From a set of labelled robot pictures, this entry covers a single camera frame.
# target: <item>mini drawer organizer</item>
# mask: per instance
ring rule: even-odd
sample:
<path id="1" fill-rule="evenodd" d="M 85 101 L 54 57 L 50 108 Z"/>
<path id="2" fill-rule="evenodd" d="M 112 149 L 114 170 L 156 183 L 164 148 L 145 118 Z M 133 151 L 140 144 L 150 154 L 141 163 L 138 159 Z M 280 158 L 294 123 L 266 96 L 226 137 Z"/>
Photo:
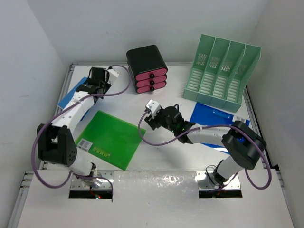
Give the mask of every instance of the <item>mini drawer organizer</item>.
<path id="1" fill-rule="evenodd" d="M 129 50 L 126 56 L 137 93 L 166 86 L 168 69 L 156 45 Z"/>
<path id="2" fill-rule="evenodd" d="M 199 41 L 183 98 L 236 112 L 261 48 L 207 35 Z"/>

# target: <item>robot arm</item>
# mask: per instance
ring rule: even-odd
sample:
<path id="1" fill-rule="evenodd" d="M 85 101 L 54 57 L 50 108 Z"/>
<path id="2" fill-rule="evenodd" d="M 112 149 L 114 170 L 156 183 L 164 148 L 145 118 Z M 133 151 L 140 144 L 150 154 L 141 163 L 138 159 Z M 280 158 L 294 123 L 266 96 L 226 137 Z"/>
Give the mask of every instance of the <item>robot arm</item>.
<path id="1" fill-rule="evenodd" d="M 40 160 L 65 166 L 82 176 L 93 175 L 96 166 L 84 158 L 86 152 L 76 147 L 72 133 L 86 112 L 97 102 L 98 97 L 89 97 L 81 102 L 79 100 L 90 94 L 105 94 L 111 86 L 108 83 L 110 70 L 113 69 L 93 67 L 90 70 L 91 77 L 76 89 L 72 100 L 64 109 L 74 103 L 80 105 L 55 119 L 41 135 L 38 141 Z"/>
<path id="2" fill-rule="evenodd" d="M 223 186 L 223 183 L 242 169 L 252 170 L 260 158 L 256 148 L 235 130 L 224 127 L 203 129 L 204 126 L 185 121 L 179 112 L 179 106 L 169 106 L 163 109 L 156 101 L 150 100 L 146 105 L 150 115 L 145 122 L 153 129 L 164 127 L 178 136 L 194 128 L 200 130 L 190 131 L 178 140 L 181 143 L 209 143 L 224 146 L 230 156 L 222 160 L 213 172 L 214 180 Z M 263 151 L 266 142 L 241 121 L 235 121 L 233 126 L 246 133 Z"/>

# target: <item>tabletop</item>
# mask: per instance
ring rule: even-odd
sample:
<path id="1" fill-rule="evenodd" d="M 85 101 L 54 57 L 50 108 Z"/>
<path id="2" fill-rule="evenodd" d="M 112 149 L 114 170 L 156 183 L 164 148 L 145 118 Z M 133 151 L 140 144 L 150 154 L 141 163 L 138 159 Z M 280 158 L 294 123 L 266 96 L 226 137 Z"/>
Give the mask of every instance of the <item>tabletop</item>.
<path id="1" fill-rule="evenodd" d="M 63 90 L 65 92 L 70 91 L 83 77 L 88 76 L 91 67 L 95 67 L 95 65 L 76 66 L 70 82 L 66 85 L 68 89 L 63 88 Z M 108 67 L 108 65 L 96 65 L 96 67 Z M 182 98 L 182 93 L 190 75 L 191 64 L 167 64 L 167 67 L 167 85 L 162 89 L 155 90 L 152 93 L 137 94 L 133 85 L 131 85 L 121 95 L 105 97 L 103 100 L 99 99 L 77 125 L 73 133 L 74 139 L 81 134 L 98 110 L 137 126 L 145 110 L 145 105 L 150 99 L 158 101 L 163 107 L 179 104 L 182 116 L 185 120 L 189 120 L 196 102 Z M 120 72 L 120 75 L 108 90 L 108 94 L 123 90 L 129 80 L 128 74 L 124 69 L 120 67 L 116 67 L 116 69 Z M 244 97 L 242 106 L 235 115 L 249 119 Z M 145 139 L 152 143 L 166 142 L 174 137 L 166 129 L 159 128 L 153 131 L 146 122 L 142 123 L 141 128 L 146 130 Z M 99 170 L 119 170 L 119 168 L 89 153 L 86 154 L 86 157 L 91 162 L 94 162 Z M 179 141 L 174 141 L 165 146 L 154 147 L 141 141 L 127 170 L 197 171 L 203 170 L 211 164 L 217 165 L 222 159 L 227 157 L 227 154 L 203 144 L 182 144 Z M 54 164 L 48 164 L 47 169 L 61 170 L 63 168 Z M 257 163 L 256 169 L 263 169 L 261 161 Z"/>

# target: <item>green board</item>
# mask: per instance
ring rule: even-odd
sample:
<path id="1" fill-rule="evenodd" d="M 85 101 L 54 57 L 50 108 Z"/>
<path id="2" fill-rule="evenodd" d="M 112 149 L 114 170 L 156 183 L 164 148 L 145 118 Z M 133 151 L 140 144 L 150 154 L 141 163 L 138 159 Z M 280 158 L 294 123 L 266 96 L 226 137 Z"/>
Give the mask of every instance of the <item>green board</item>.
<path id="1" fill-rule="evenodd" d="M 141 132 L 144 135 L 146 131 L 141 129 Z M 137 126 L 98 111 L 76 140 L 76 145 L 126 170 L 140 142 Z"/>

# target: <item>green plastic organizer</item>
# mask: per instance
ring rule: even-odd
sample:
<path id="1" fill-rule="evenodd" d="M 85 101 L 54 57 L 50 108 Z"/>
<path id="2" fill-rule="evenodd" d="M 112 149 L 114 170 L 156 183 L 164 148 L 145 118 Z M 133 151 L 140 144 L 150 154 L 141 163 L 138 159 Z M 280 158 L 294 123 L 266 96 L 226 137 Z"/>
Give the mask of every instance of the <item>green plastic organizer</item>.
<path id="1" fill-rule="evenodd" d="M 261 48 L 207 35 L 199 41 L 183 98 L 235 113 Z"/>

